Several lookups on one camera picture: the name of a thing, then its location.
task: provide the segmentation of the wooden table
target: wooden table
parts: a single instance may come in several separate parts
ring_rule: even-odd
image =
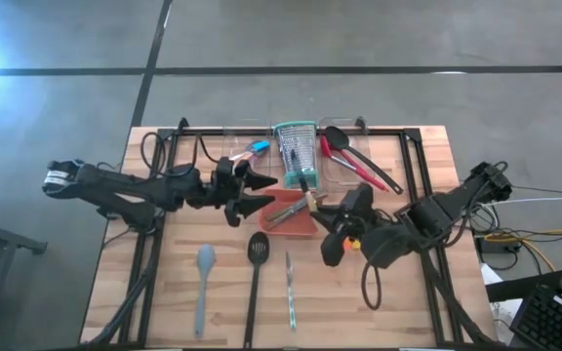
[[[433,191],[448,191],[459,185],[446,129],[420,127]],[[140,143],[144,134],[157,128],[133,128],[123,164],[123,173],[147,176],[141,161]],[[206,136],[213,156],[227,152],[223,136]],[[189,162],[193,137],[181,137],[177,163]],[[282,168],[271,151],[271,174],[280,177]],[[370,136],[370,154],[405,190],[405,170],[400,145],[395,137]],[[145,145],[153,151],[152,138]],[[418,163],[412,149],[415,174]],[[214,165],[199,148],[197,167],[204,180]],[[417,186],[422,191],[421,180]],[[327,202],[337,202],[343,192],[333,192]],[[394,212],[409,202],[406,194],[376,193],[375,208]],[[106,239],[125,229],[122,222],[111,222]],[[253,268],[246,255],[250,236],[259,230],[257,214],[243,220],[238,228],[225,223],[221,210],[194,210],[184,207],[168,214],[164,229],[153,307],[147,338],[148,347],[236,347],[242,346]],[[365,258],[361,253],[346,253],[340,266],[323,264],[320,243],[322,228],[311,238],[270,238],[270,258],[261,268],[254,347],[396,347],[433,346],[434,337],[425,296],[422,267],[412,253],[381,270],[382,305],[369,310],[360,290]],[[99,333],[121,304],[127,289],[136,235],[112,242],[101,254],[99,268],[88,307],[82,341]],[[194,308],[199,273],[195,265],[198,248],[205,243],[216,250],[217,261],[209,276],[204,337],[194,338]],[[294,295],[297,331],[291,333],[286,290],[285,251],[294,265]],[[490,305],[470,236],[464,236],[447,250],[457,297],[463,308],[484,333],[495,338]],[[370,281],[369,294],[375,284]],[[440,301],[442,320],[450,334],[445,305]],[[135,309],[131,338],[136,337],[140,309]]]

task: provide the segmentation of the concrete floor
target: concrete floor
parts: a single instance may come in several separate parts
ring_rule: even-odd
[[[145,67],[162,2],[0,0],[0,68]],[[562,1],[176,0],[157,61],[537,64],[562,65]],[[42,256],[20,252],[15,260],[0,299],[0,350],[76,343],[105,221],[81,201],[47,198],[40,186],[50,160],[121,160],[141,81],[0,77],[0,226],[50,243]],[[506,160],[514,184],[562,189],[562,73],[155,77],[141,123],[359,115],[373,124],[446,125],[461,177],[479,161]],[[562,228],[562,202],[499,210],[504,226]],[[542,249],[562,267],[562,241]],[[520,256],[503,277],[536,273]]]

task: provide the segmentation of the yellow cable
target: yellow cable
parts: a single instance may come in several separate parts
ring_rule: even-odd
[[[545,264],[547,264],[547,266],[550,267],[550,270],[552,272],[556,272],[556,267],[554,267],[554,264],[552,264],[549,258],[547,258],[545,254],[543,254],[542,251],[537,248],[537,246],[535,246],[533,243],[529,242],[526,239],[522,239],[522,245],[526,245],[529,249],[537,253],[545,261]]]

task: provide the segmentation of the black metal frame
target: black metal frame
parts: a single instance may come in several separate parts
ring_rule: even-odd
[[[357,125],[364,126],[365,122],[363,119],[357,119]],[[426,163],[423,145],[422,145],[422,134],[420,129],[390,129],[390,128],[367,128],[369,136],[391,136],[398,137],[400,142],[400,148],[402,153],[403,165],[405,167],[406,180],[409,187],[409,198],[410,201],[416,201],[420,198],[418,189],[416,187],[416,178],[414,175],[414,169],[411,159],[410,143],[414,145],[419,162],[419,171],[421,175],[421,183],[424,188],[424,195],[432,193],[432,187],[430,183],[430,177],[428,174],[428,165]],[[259,128],[259,129],[231,129],[233,135],[236,136],[264,136],[270,134],[269,128]],[[220,128],[195,128],[189,129],[188,123],[185,119],[182,119],[180,125],[176,129],[160,129],[158,131],[160,136],[164,137],[165,140],[170,142],[167,165],[174,165],[177,156],[177,146],[179,142],[179,137],[184,136],[195,136],[201,135],[202,137],[211,136],[222,136],[224,131]],[[323,130],[318,130],[318,134],[322,134]],[[153,170],[157,170],[160,160],[160,152],[158,144],[155,145],[155,150],[153,152],[152,167]],[[155,287],[155,273],[157,271],[157,266],[159,263],[159,254],[162,245],[162,237],[164,230],[164,220],[165,215],[161,214],[158,216],[158,227],[155,232],[150,234],[152,237],[152,247],[148,263],[144,270],[141,272],[142,266],[142,253],[144,252],[145,242],[147,240],[147,234],[140,233],[136,242],[136,248],[134,251],[134,258],[132,262],[132,271],[129,279],[128,294],[125,301],[117,311],[116,315],[109,324],[109,331],[100,334],[100,337],[93,340],[90,344],[80,344],[77,349],[92,350],[92,349],[141,349],[145,347],[146,337],[148,333],[148,323],[150,319],[153,290]],[[446,280],[448,286],[452,288],[452,279],[450,275],[450,270],[448,267],[448,260],[446,259],[446,253],[443,246],[436,249],[438,258],[438,270],[441,276]],[[426,277],[426,270],[428,265],[432,264],[428,254],[421,255],[422,272],[424,275],[424,283],[426,287],[426,297],[428,301],[428,309],[431,316],[431,322],[433,324],[435,343],[437,346],[447,343],[444,334],[444,329],[442,325],[442,317],[439,311],[439,305],[437,303],[437,294],[434,286]],[[136,300],[144,292],[144,298],[140,313],[140,324],[139,331],[136,341],[130,341],[130,328],[132,322],[132,311],[135,306]],[[462,330],[461,324],[455,318],[453,311],[448,307],[449,321],[451,329],[453,331],[453,342],[462,343]],[[109,343],[117,331],[120,331],[116,343]]]

